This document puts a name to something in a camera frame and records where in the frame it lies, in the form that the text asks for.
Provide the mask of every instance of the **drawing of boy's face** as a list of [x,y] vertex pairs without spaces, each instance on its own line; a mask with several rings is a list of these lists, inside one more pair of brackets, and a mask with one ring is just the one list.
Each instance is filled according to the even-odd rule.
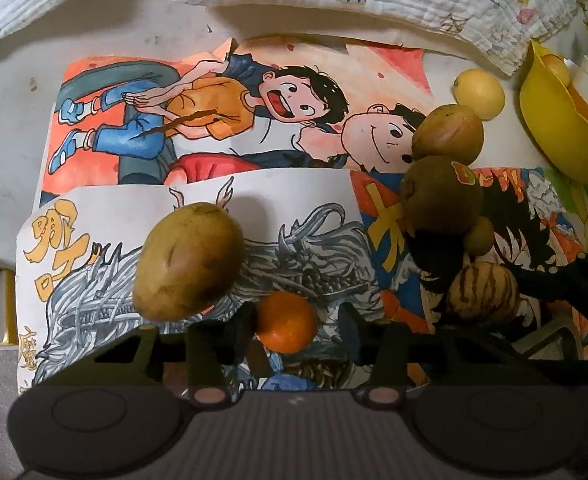
[[345,121],[341,141],[345,151],[366,171],[405,173],[412,163],[415,129],[404,116],[376,104],[367,113],[352,115]]
[[270,113],[282,123],[312,121],[327,114],[329,106],[312,91],[308,78],[293,75],[276,77],[266,72],[258,91]]

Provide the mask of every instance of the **striped squash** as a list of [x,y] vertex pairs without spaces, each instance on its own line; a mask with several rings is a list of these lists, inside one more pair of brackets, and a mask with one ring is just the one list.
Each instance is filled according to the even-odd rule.
[[509,323],[516,317],[519,287],[505,267],[475,262],[458,273],[448,291],[445,313],[475,326]]

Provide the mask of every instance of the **orange calligraphy text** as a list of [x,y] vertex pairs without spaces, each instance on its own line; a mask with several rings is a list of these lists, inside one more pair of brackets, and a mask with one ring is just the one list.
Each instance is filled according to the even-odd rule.
[[18,353],[20,355],[21,368],[27,368],[33,372],[36,370],[36,332],[25,326],[25,333],[18,335]]
[[58,280],[67,276],[74,262],[83,256],[90,243],[90,235],[85,233],[71,243],[74,222],[78,217],[78,211],[73,202],[65,199],[57,200],[53,208],[46,211],[32,222],[34,239],[38,240],[36,247],[29,252],[24,252],[30,263],[40,263],[48,253],[49,248],[56,249],[52,271],[58,271],[54,275],[45,273],[34,281],[36,292],[41,301],[47,301],[54,285]]

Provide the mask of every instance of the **white table surface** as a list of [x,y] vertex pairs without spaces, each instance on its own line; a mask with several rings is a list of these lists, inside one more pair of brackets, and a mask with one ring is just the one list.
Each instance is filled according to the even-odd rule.
[[[0,267],[13,268],[16,234],[31,214],[50,113],[66,66],[86,56],[181,59],[219,46],[230,36],[301,30],[322,11],[241,6],[207,10],[170,0],[71,0],[27,28],[0,41]],[[394,25],[356,14],[341,17],[357,37],[380,40]],[[471,60],[428,52],[424,67],[437,104],[453,102],[455,77],[478,66]],[[507,104],[485,123],[485,144],[474,166],[533,168],[545,160],[533,145],[514,106],[518,77],[501,82]]]

